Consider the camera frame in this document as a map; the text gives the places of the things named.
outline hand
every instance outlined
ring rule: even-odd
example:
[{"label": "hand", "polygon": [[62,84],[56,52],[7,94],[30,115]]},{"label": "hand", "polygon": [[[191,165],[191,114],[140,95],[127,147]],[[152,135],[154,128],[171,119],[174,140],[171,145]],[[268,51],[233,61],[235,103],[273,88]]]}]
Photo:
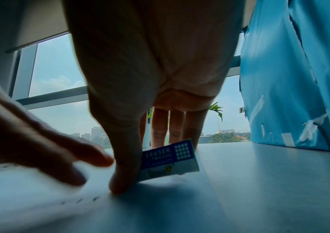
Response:
[{"label": "hand", "polygon": [[77,160],[108,167],[114,160],[103,149],[83,139],[53,130],[23,109],[0,88],[0,160],[35,167],[57,180],[83,185]]},{"label": "hand", "polygon": [[64,1],[92,115],[114,150],[114,193],[135,181],[147,111],[152,147],[191,138],[232,63],[244,1]]}]

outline blue plastic sheet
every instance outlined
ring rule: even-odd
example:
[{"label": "blue plastic sheet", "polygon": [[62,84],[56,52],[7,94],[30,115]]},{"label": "blue plastic sheet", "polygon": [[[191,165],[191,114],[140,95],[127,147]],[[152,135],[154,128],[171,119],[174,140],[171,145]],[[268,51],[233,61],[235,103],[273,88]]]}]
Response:
[{"label": "blue plastic sheet", "polygon": [[330,150],[330,1],[258,0],[240,87],[252,141]]}]

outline table surface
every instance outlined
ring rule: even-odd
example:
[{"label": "table surface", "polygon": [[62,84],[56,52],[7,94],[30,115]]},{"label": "table surface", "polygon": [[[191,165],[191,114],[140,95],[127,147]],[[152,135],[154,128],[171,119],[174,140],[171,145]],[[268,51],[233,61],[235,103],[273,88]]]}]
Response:
[{"label": "table surface", "polygon": [[78,164],[81,189],[34,169],[0,172],[0,232],[330,232],[330,152],[200,144],[200,172],[114,197],[113,168]]}]

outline sky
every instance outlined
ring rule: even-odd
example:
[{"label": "sky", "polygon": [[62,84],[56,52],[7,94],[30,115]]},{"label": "sky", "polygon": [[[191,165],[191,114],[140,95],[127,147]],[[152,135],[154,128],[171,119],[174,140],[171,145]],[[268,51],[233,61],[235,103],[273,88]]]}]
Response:
[{"label": "sky", "polygon": [[[240,55],[242,44],[241,34],[235,55]],[[85,85],[70,35],[38,45],[30,97]],[[221,130],[249,131],[248,120],[244,114],[239,114],[239,108],[244,106],[239,92],[239,76],[228,77],[225,80],[214,102],[218,102],[218,105],[223,107],[223,122],[216,112],[209,111],[203,126],[205,135],[217,133],[219,125]],[[90,133],[93,126],[99,126],[89,113],[88,101],[33,109],[30,112],[53,128],[67,134]]]}]

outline eraser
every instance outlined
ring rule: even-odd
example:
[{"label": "eraser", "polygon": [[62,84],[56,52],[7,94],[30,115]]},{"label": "eraser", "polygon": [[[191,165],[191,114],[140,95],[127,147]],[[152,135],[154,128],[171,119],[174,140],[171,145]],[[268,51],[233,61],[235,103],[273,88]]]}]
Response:
[{"label": "eraser", "polygon": [[138,182],[168,175],[198,172],[198,162],[190,139],[143,151]]}]

